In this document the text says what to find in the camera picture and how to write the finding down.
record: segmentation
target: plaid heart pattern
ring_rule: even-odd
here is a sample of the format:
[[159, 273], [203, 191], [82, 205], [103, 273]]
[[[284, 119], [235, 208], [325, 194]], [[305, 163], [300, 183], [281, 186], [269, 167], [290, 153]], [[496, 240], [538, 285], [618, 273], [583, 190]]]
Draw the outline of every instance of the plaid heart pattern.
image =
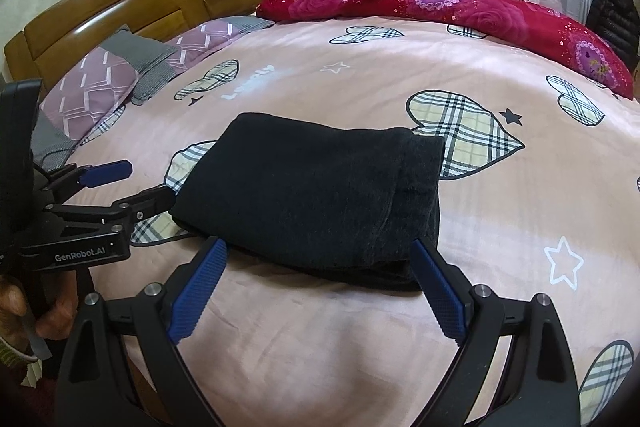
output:
[[491, 112], [461, 94], [422, 91], [414, 94], [406, 107], [419, 126], [414, 134], [446, 140], [441, 180], [470, 176], [525, 147]]
[[[196, 143], [175, 153], [164, 176], [164, 185], [171, 187], [176, 194], [180, 192], [191, 169], [215, 143], [215, 141]], [[163, 212], [136, 223], [130, 244], [134, 247], [151, 247], [189, 235], [191, 235], [189, 232], [175, 224], [168, 212]]]
[[231, 82], [236, 76], [238, 76], [239, 63], [232, 58], [231, 60], [225, 60], [221, 64], [214, 66], [207, 73], [195, 80], [186, 87], [174, 94], [174, 100], [182, 100], [185, 96], [190, 95], [192, 92], [204, 92], [210, 91], [222, 84]]
[[447, 32], [452, 35], [460, 35], [461, 37], [469, 37], [470, 39], [485, 39], [486, 33], [476, 31], [464, 26], [456, 26], [454, 24], [447, 25]]
[[588, 425], [606, 406], [634, 363], [634, 352], [626, 341], [605, 347], [587, 371], [580, 387], [580, 425]]
[[358, 42], [393, 39], [395, 37], [404, 37], [404, 34], [384, 26], [350, 26], [345, 30], [345, 35], [331, 39], [329, 44], [357, 44]]
[[604, 84], [599, 83], [597, 80], [593, 80], [592, 78], [587, 78], [587, 80], [593, 84], [596, 87], [599, 87], [600, 89], [607, 89], [607, 86], [605, 86]]
[[604, 113], [573, 84], [553, 75], [548, 76], [546, 81], [560, 93], [558, 105], [574, 120], [582, 125], [595, 127], [604, 119]]
[[95, 140], [98, 136], [101, 136], [104, 133], [106, 133], [108, 130], [110, 130], [110, 128], [113, 127], [113, 125], [124, 114], [124, 110], [126, 109], [126, 107], [127, 107], [126, 105], [123, 105], [117, 108], [116, 111], [114, 111], [114, 113], [109, 118], [107, 118], [106, 120], [103, 120], [98, 125], [96, 125], [91, 130], [91, 132], [78, 145], [84, 145], [85, 143], [89, 143], [91, 142], [91, 140]]

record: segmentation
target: finger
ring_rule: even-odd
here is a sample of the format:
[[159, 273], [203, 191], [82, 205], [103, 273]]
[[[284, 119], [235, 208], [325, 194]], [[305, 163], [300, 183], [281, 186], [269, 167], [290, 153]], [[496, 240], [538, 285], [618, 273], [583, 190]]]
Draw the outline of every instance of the finger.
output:
[[6, 277], [0, 277], [0, 310], [19, 317], [27, 312], [27, 299], [22, 290]]
[[60, 341], [71, 333], [78, 309], [76, 272], [60, 275], [60, 290], [51, 309], [36, 322], [36, 333], [43, 339]]
[[9, 312], [0, 311], [0, 337], [22, 352], [29, 346], [27, 333], [22, 327], [20, 317]]

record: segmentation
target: black towel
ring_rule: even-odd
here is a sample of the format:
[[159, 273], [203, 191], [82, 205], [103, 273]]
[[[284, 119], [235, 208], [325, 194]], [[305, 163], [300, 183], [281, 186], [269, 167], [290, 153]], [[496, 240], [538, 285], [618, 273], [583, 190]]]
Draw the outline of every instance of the black towel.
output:
[[193, 168], [171, 210], [272, 263], [330, 280], [417, 291], [411, 242], [438, 240], [440, 137], [238, 116]]

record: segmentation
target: white star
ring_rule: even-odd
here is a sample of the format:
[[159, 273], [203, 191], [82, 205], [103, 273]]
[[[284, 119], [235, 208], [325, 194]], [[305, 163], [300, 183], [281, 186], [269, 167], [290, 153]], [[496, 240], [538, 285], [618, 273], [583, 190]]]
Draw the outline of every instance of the white star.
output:
[[351, 66], [347, 66], [344, 62], [336, 62], [335, 64], [331, 64], [331, 66], [325, 66], [320, 71], [331, 71], [332, 73], [338, 74], [344, 68], [351, 68]]
[[[556, 277], [556, 261], [554, 261], [554, 258], [552, 257], [552, 254], [553, 253], [560, 253], [561, 250], [562, 250], [562, 245], [564, 245], [566, 247], [567, 253], [571, 257], [574, 257], [576, 259], [576, 261], [577, 261], [577, 264], [574, 266], [574, 269], [573, 269], [572, 280], [569, 279], [569, 277], [567, 277], [564, 273], [560, 277]], [[569, 243], [567, 243], [566, 238], [564, 237], [564, 235], [560, 238], [560, 242], [558, 243], [558, 247], [557, 248], [551, 248], [551, 247], [545, 248], [545, 254], [546, 254], [546, 257], [548, 258], [549, 262], [551, 263], [551, 275], [549, 277], [549, 282], [551, 284], [558, 284], [561, 281], [565, 281], [573, 291], [576, 291], [578, 289], [578, 270], [584, 264], [584, 259], [582, 257], [580, 257], [577, 253], [571, 251], [571, 248], [569, 247]]]

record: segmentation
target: wooden headboard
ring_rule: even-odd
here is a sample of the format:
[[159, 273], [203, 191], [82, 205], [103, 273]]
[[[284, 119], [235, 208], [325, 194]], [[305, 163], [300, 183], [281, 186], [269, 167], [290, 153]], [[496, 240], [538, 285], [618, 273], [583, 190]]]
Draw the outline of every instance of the wooden headboard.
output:
[[62, 0], [4, 47], [14, 81], [42, 78], [50, 90], [89, 51], [126, 24], [167, 41], [208, 20], [254, 12], [261, 0]]

